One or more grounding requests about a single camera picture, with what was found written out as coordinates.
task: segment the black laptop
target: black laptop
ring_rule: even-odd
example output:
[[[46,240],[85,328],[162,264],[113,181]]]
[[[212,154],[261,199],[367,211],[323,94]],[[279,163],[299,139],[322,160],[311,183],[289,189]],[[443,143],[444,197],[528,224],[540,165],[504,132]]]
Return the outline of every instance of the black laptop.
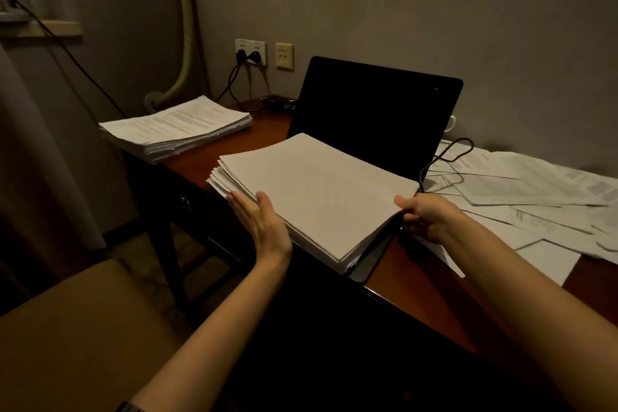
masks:
[[[456,78],[315,56],[287,136],[305,133],[418,181],[463,85]],[[350,269],[352,279],[364,282],[369,277],[399,227],[395,220]]]

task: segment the reddish-brown wood surface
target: reddish-brown wood surface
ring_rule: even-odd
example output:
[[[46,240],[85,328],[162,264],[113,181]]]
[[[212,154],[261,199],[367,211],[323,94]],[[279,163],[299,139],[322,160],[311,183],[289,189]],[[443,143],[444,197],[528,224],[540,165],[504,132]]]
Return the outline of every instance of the reddish-brown wood surface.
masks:
[[[256,111],[253,126],[167,159],[164,165],[200,188],[221,155],[256,150],[286,138],[290,116]],[[466,278],[423,249],[408,254],[395,239],[366,288],[462,347],[528,382],[547,384],[544,375],[506,333],[489,304]],[[582,257],[564,288],[618,325],[618,266]]]

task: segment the chair seat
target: chair seat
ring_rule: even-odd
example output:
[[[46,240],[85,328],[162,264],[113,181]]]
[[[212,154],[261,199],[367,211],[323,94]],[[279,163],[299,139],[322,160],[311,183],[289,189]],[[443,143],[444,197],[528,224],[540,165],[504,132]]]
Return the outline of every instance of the chair seat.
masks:
[[[181,341],[115,260],[0,317],[0,404],[11,411],[109,412]]]

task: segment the white mug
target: white mug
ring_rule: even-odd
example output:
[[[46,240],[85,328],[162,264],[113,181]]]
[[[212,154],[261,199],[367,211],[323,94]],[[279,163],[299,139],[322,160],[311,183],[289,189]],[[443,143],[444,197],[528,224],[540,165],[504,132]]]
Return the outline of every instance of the white mug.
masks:
[[[444,132],[451,132],[453,130],[453,127],[455,127],[455,124],[457,124],[457,118],[451,116],[451,118],[449,119],[449,123],[446,126],[446,129],[444,129]]]

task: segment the stack of paper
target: stack of paper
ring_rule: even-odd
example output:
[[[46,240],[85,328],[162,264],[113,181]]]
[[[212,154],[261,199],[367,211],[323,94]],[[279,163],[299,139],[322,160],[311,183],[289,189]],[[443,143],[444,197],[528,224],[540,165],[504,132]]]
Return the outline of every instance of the stack of paper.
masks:
[[[299,134],[260,150],[224,155],[208,178],[222,196],[268,194],[292,241],[343,274],[400,210],[418,183]]]
[[[449,143],[442,141],[436,154]],[[445,158],[467,149],[466,144],[455,144]],[[423,186],[426,192],[443,194],[473,218],[484,217],[476,220],[557,283],[564,282],[579,254],[618,264],[614,178],[477,148],[453,164],[438,161],[429,168]],[[536,242],[531,244],[529,236],[517,235],[513,228]],[[463,276],[442,247],[429,247]]]
[[[157,163],[172,155],[251,126],[251,115],[200,96],[151,116],[100,123],[106,139]]]

